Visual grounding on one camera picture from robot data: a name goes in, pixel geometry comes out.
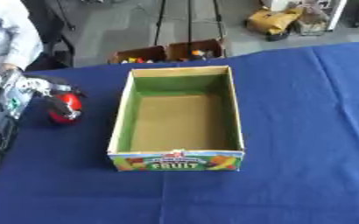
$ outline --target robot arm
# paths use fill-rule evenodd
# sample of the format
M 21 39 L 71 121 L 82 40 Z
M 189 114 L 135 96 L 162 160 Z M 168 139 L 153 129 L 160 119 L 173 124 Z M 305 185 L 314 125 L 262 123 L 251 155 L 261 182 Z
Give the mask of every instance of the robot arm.
M 77 101 L 77 96 L 84 95 L 77 87 L 71 87 L 58 78 L 27 76 L 20 70 L 0 75 L 0 162 L 16 138 L 18 121 L 34 96 L 45 100 L 51 116 L 76 120 L 81 115 L 81 105 L 75 107 L 61 98 L 69 94 L 76 97 L 74 101 Z

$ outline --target fruit box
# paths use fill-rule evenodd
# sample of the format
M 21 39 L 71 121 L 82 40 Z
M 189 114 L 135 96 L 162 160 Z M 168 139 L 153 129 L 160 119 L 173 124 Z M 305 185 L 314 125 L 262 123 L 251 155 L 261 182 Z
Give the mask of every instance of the fruit box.
M 130 72 L 108 155 L 119 171 L 234 171 L 244 156 L 228 66 Z
M 123 60 L 129 58 L 140 58 L 144 61 L 166 61 L 165 48 L 161 45 L 155 45 L 151 47 L 134 49 L 124 52 L 114 52 L 108 60 L 109 64 L 121 63 Z

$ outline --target person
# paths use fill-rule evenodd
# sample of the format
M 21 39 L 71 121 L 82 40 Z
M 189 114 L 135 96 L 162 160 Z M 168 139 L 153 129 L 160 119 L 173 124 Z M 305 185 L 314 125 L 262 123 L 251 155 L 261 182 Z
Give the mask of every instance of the person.
M 0 73 L 25 70 L 42 53 L 43 44 L 20 0 L 0 0 Z

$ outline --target tripod leg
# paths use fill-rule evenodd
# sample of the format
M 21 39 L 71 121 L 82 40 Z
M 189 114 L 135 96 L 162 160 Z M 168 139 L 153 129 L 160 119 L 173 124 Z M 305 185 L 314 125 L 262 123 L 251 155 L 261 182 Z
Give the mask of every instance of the tripod leg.
M 222 14 L 219 10 L 218 1 L 217 0 L 213 0 L 213 1 L 214 1 L 214 7 L 215 7 L 216 23 L 218 24 L 218 29 L 219 29 L 219 38 L 221 39 L 221 41 L 223 41 L 224 37 L 223 37 L 223 27 L 222 27 Z M 223 56 L 225 58 L 227 58 L 226 51 L 223 51 Z
M 57 0 L 57 5 L 60 8 L 61 15 L 64 18 L 64 21 L 65 21 L 65 24 L 67 25 L 67 28 L 69 30 L 71 30 L 71 31 L 74 31 L 76 29 L 76 26 L 69 22 L 69 19 L 67 18 L 67 14 L 64 11 L 64 7 L 62 6 L 61 0 Z
M 191 60 L 192 55 L 192 0 L 187 0 L 187 57 Z
M 155 46 L 158 44 L 158 39 L 159 39 L 159 34 L 160 34 L 160 27 L 162 26 L 163 15 L 165 14 L 165 1 L 166 0 L 162 0 L 162 4 L 160 5 L 159 19 L 158 19 L 158 22 L 157 22 L 157 32 L 155 34 L 155 40 L 153 42 L 153 44 Z

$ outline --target red ball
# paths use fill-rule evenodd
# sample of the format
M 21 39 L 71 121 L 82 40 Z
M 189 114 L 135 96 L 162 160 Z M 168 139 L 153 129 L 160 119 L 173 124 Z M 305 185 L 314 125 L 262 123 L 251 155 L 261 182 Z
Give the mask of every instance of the red ball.
M 58 94 L 55 97 L 66 103 L 73 110 L 81 110 L 81 102 L 75 94 Z M 73 123 L 77 119 L 69 119 L 63 115 L 57 114 L 53 110 L 49 110 L 49 116 L 57 123 Z

